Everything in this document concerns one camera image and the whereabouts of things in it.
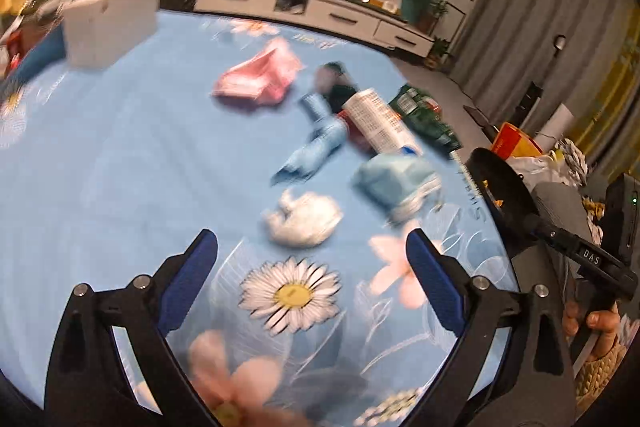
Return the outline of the person's right hand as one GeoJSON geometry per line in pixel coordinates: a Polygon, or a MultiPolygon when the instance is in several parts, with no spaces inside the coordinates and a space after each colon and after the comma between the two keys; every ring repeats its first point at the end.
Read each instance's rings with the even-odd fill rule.
{"type": "Polygon", "coordinates": [[[618,326],[620,326],[620,312],[617,303],[608,310],[592,311],[588,315],[580,309],[578,303],[569,301],[564,305],[562,326],[565,337],[573,338],[579,331],[580,325],[586,325],[590,329],[590,336],[594,338],[588,362],[599,360],[611,351],[616,343],[618,326]]]}

